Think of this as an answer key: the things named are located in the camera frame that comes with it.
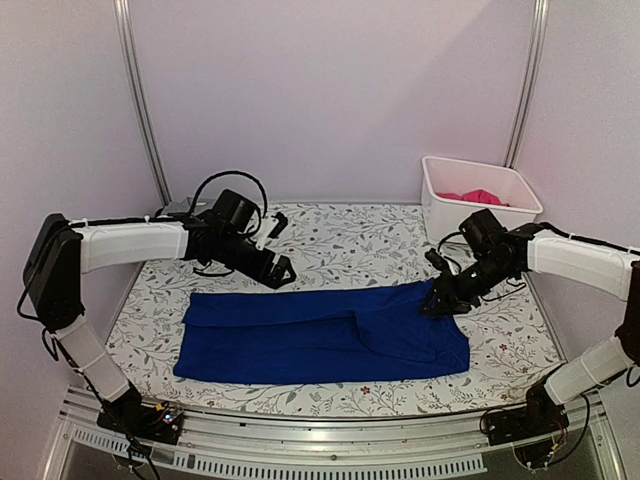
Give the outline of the blue t-shirt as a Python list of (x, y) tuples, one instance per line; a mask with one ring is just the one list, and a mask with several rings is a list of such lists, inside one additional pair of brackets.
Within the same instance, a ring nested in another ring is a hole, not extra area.
[(450, 316), (424, 316), (431, 282), (287, 293), (194, 293), (173, 368), (213, 383), (421, 380), (464, 373), (470, 345)]

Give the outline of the grey shirt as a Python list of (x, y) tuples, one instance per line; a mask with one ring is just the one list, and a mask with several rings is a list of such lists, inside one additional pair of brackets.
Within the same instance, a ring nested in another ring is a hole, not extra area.
[(193, 202), (192, 197), (186, 197), (181, 201), (172, 201), (160, 210), (160, 216), (187, 216), (195, 213), (202, 204), (199, 201)]

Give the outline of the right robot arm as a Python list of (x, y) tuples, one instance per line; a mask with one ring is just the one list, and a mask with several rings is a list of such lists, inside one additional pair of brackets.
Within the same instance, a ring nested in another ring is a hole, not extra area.
[(461, 412), (519, 403), (543, 374), (612, 335), (623, 320), (624, 303), (593, 287), (541, 274), (523, 285), (503, 284), (456, 317), (469, 339), (470, 367), (427, 381), (422, 408)]

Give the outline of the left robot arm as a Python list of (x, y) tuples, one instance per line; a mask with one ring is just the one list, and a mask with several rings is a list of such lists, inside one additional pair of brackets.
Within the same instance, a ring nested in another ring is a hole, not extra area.
[(268, 249), (279, 218), (244, 232), (206, 215), (71, 221), (49, 215), (24, 268), (20, 299), (33, 313), (71, 368), (86, 382), (128, 434), (148, 426), (141, 395), (108, 353), (106, 342), (88, 319), (84, 288), (96, 272), (154, 261), (219, 263), (270, 289), (295, 281), (291, 260)]

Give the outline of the white plastic laundry bin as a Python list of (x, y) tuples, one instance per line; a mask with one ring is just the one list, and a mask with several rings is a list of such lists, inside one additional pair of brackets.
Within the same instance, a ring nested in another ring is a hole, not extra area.
[(421, 163), (421, 204), (432, 244), (457, 231), (463, 220), (483, 208), (507, 229), (532, 222), (543, 212), (531, 187), (513, 169), (436, 156), (425, 156)]

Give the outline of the pink garment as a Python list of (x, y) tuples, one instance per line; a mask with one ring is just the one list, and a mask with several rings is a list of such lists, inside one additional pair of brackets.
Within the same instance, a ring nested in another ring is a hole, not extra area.
[(484, 189), (476, 189), (463, 194), (457, 194), (454, 192), (437, 192), (435, 197), (439, 200), (457, 203), (481, 204), (498, 207), (510, 206), (509, 203), (503, 202), (498, 196)]

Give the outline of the front aluminium rail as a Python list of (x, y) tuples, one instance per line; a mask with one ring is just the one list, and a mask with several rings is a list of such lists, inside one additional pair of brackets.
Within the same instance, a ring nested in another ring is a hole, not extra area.
[(47, 479), (627, 479), (597, 395), (569, 404), (565, 431), (504, 444), (487, 413), (312, 419), (188, 409), (175, 444), (133, 452), (70, 388)]

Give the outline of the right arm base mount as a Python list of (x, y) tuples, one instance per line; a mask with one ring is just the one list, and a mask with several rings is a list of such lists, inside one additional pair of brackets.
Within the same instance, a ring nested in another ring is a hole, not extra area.
[(487, 409), (479, 420), (490, 446), (512, 445), (515, 460), (528, 470), (548, 468), (564, 445), (569, 419), (563, 407), (551, 404)]

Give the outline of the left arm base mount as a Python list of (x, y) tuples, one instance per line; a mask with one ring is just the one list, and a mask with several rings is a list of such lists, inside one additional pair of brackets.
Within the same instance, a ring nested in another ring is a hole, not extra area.
[(163, 401), (145, 405), (136, 396), (123, 396), (115, 402), (105, 402), (97, 425), (138, 439), (177, 445), (184, 424), (184, 409)]

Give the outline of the left aluminium frame post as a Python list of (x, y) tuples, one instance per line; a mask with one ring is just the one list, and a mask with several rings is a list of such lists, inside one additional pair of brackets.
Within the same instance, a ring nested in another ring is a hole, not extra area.
[(139, 126), (143, 148), (160, 202), (166, 206), (172, 201), (172, 196), (159, 154), (144, 91), (142, 72), (136, 51), (130, 2), (127, 0), (115, 0), (113, 6), (126, 78), (131, 91), (133, 108)]

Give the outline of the aluminium frame post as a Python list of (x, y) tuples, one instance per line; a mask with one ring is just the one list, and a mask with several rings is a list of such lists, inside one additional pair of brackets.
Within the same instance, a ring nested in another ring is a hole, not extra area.
[(549, 0), (534, 1), (524, 76), (503, 161), (503, 166), (508, 169), (515, 168), (524, 139), (529, 111), (533, 102), (537, 77), (543, 57), (549, 6)]
[(113, 6), (126, 78), (131, 91), (133, 108), (139, 126), (143, 148), (160, 202), (166, 206), (172, 201), (172, 196), (159, 154), (144, 91), (142, 72), (136, 51), (130, 2), (127, 0), (115, 0)]

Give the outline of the right aluminium frame post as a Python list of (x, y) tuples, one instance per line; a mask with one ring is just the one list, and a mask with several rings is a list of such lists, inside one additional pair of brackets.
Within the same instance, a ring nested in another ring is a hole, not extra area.
[(503, 166), (508, 169), (515, 168), (524, 139), (529, 111), (533, 102), (537, 77), (543, 57), (549, 6), (549, 0), (534, 1), (524, 76), (503, 161)]

